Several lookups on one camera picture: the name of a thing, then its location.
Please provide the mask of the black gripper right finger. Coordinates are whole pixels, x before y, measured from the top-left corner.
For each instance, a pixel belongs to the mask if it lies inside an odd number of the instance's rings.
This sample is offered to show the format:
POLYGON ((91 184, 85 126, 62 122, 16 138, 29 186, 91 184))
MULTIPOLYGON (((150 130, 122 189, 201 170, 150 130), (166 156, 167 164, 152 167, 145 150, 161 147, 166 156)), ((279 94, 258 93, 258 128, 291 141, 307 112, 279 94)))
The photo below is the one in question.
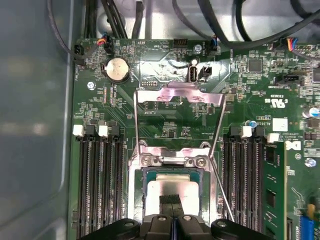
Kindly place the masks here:
POLYGON ((179 195, 172 196, 172 212, 176 217, 181 240, 270 240, 271 237, 227 219, 217 219, 207 226, 195 215, 184 213, 179 195))

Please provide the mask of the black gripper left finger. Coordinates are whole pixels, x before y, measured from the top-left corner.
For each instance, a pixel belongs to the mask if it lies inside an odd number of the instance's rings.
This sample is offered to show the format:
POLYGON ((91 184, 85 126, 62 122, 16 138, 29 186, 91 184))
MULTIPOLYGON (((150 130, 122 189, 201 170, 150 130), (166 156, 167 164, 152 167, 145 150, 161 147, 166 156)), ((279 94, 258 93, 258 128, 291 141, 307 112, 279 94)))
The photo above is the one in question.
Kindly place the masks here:
POLYGON ((142 223, 130 218, 117 220, 81 237, 81 240, 170 240, 174 196, 159 197, 159 214, 148 215, 142 223))

